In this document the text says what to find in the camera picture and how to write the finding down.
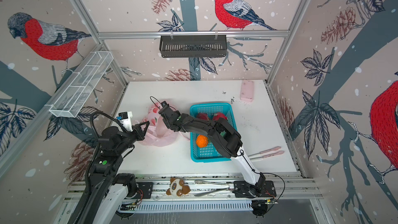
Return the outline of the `pink plastic bag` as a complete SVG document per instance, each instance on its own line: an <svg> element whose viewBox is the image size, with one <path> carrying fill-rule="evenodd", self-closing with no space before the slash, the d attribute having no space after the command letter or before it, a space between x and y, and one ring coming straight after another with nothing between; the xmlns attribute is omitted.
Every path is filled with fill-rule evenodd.
<svg viewBox="0 0 398 224"><path fill-rule="evenodd" d="M147 116L143 118L142 122L149 121L149 127L145 139L140 141L140 144L165 147L175 143L179 138L188 141L189 139L181 132L174 132L166 127L163 117L159 114L161 108L161 104L156 102L149 108Z"/></svg>

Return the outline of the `red dragon fruit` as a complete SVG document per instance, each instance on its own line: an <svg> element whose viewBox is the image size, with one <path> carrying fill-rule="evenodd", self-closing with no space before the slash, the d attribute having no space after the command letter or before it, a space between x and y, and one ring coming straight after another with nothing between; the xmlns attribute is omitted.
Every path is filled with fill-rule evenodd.
<svg viewBox="0 0 398 224"><path fill-rule="evenodd" d="M210 120L206 113L198 113L196 117L202 120L207 120L207 121Z"/></svg>

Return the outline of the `orange fruit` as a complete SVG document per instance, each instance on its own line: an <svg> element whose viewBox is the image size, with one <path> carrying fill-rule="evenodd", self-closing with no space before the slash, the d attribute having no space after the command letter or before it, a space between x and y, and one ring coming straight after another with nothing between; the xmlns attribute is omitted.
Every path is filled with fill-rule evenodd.
<svg viewBox="0 0 398 224"><path fill-rule="evenodd" d="M209 139L204 135L199 135L195 142L198 148L205 148L209 144Z"/></svg>

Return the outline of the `teal plastic basket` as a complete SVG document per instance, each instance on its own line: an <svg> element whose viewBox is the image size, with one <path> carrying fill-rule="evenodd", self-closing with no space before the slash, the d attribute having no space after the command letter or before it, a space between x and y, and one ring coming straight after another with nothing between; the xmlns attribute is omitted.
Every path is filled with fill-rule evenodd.
<svg viewBox="0 0 398 224"><path fill-rule="evenodd" d="M228 123L237 130L232 106L229 103L206 103L206 104L196 104L190 107L190 116L196 117L199 113L206 114L210 119L212 119L217 113L223 113L228 120ZM199 134L190 133L190 150L191 159L194 162L225 162L231 159L223 157L219 152L217 152L214 145L209 142L204 148L200 148L196 144L196 140Z"/></svg>

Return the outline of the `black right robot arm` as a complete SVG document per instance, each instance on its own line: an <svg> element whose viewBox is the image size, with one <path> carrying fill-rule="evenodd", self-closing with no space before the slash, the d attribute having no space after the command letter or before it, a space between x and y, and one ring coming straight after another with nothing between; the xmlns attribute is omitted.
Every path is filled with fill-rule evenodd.
<svg viewBox="0 0 398 224"><path fill-rule="evenodd" d="M259 172L244 150L241 135L225 119L202 120L188 114L181 114L165 101L159 111L168 129L174 132L190 132L203 135L212 142L223 157L231 159L245 180L243 189L234 193L242 197L260 197L266 178Z"/></svg>

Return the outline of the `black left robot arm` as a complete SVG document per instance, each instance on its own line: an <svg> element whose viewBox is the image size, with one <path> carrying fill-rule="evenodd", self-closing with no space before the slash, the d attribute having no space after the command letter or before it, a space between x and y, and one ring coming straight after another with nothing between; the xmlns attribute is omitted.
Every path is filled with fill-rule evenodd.
<svg viewBox="0 0 398 224"><path fill-rule="evenodd" d="M86 188L74 209L70 224L108 224L125 199L135 204L149 199L152 183L137 183L131 173L120 173L124 156L142 141L148 121L136 124L131 131L122 124L104 129L98 138L98 150L88 168Z"/></svg>

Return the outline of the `metal tongs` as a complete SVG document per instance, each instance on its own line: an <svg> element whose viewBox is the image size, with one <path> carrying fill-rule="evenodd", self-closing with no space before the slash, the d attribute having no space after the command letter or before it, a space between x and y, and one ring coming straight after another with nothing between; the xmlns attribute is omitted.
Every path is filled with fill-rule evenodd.
<svg viewBox="0 0 398 224"><path fill-rule="evenodd" d="M194 181L198 185L211 185L211 186L220 186L220 188L212 189L209 191L201 191L198 194L195 194L194 196L199 198L199 197L204 197L210 194L215 194L221 191L228 191L230 190L230 184L228 183L218 183L218 182L212 182L212 181L205 181L205 180L195 180Z"/></svg>

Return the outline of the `brown white plush toy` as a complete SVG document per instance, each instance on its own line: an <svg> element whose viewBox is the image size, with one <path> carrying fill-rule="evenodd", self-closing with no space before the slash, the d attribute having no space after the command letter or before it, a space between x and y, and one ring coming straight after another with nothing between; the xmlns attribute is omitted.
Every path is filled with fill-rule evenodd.
<svg viewBox="0 0 398 224"><path fill-rule="evenodd" d="M168 196L181 197L187 195L190 191L190 187L185 184L183 179L172 177L166 194Z"/></svg>

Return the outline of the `pink white tweezers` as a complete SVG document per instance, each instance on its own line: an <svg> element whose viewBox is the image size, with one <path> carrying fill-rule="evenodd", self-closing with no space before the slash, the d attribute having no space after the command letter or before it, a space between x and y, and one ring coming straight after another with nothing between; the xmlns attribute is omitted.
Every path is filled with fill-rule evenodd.
<svg viewBox="0 0 398 224"><path fill-rule="evenodd" d="M282 155L284 153L285 153L285 151L282 150L282 148L280 146L276 146L276 147L273 147L273 148L270 148L270 149L267 149L267 150L260 151L258 153L249 155L248 158L251 161L255 162L255 161L264 160L266 158Z"/></svg>

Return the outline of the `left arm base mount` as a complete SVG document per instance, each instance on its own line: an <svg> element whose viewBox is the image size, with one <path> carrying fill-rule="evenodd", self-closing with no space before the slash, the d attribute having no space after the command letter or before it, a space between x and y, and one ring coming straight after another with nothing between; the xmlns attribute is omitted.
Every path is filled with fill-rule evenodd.
<svg viewBox="0 0 398 224"><path fill-rule="evenodd" d="M126 199L150 199L153 192L152 182L135 183L127 186L128 193Z"/></svg>

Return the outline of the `horizontal aluminium frame bar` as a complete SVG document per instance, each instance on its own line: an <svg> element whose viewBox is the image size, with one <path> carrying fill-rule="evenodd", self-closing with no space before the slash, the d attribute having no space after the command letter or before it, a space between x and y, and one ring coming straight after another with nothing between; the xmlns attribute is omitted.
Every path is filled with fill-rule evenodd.
<svg viewBox="0 0 398 224"><path fill-rule="evenodd" d="M244 38L286 38L290 35L288 30L249 30L249 31L184 31L184 32L98 32L97 37L101 40L110 39L156 39L161 36L202 36L210 35L213 37L225 35L226 37Z"/></svg>

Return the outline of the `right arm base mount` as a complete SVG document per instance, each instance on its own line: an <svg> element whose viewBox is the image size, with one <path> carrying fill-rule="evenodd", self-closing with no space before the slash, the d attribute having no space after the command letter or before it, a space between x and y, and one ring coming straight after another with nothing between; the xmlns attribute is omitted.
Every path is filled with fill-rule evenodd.
<svg viewBox="0 0 398 224"><path fill-rule="evenodd" d="M244 180L234 182L233 193L236 198L276 198L277 193L275 190L274 182L266 180L262 189L259 190L256 186L251 185Z"/></svg>

